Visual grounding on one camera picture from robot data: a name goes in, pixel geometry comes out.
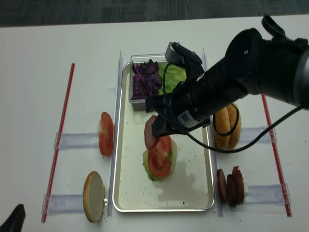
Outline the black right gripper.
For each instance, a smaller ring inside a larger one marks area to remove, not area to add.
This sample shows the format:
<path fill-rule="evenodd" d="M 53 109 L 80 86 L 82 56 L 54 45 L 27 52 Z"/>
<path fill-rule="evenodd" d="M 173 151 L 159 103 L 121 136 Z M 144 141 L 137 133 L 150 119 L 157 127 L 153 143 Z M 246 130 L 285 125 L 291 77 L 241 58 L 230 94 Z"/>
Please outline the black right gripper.
<path fill-rule="evenodd" d="M 147 113 L 156 112 L 158 116 L 151 125 L 154 137 L 187 133 L 198 128 L 205 128 L 210 125 L 210 117 L 201 121 L 194 119 L 193 114 L 186 108 L 180 112 L 174 107 L 173 100 L 175 94 L 150 96 L 145 100 L 145 110 Z"/>

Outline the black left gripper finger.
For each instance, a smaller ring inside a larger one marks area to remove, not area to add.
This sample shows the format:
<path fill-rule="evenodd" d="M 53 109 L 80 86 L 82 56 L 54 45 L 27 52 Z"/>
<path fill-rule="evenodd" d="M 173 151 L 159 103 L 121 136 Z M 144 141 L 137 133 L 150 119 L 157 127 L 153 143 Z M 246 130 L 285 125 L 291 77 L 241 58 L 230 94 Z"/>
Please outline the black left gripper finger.
<path fill-rule="evenodd" d="M 26 218 L 23 204 L 18 204 L 6 221 L 0 226 L 0 232 L 21 232 Z"/>

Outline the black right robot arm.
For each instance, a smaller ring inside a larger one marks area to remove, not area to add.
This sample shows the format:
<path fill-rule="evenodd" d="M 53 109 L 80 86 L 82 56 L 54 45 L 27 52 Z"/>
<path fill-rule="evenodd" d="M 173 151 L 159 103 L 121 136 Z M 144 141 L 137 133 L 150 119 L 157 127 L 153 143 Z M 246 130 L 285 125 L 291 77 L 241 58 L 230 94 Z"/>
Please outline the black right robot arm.
<path fill-rule="evenodd" d="M 256 29 L 244 30 L 229 44 L 224 58 L 208 70 L 194 52 L 169 43 L 165 58 L 170 66 L 184 68 L 186 79 L 171 93 L 146 99 L 146 112 L 158 114 L 151 126 L 154 136 L 185 134 L 207 126 L 217 111 L 249 94 L 308 109 L 308 41 L 290 40 L 268 15 L 262 25 L 271 40 L 264 40 Z"/>

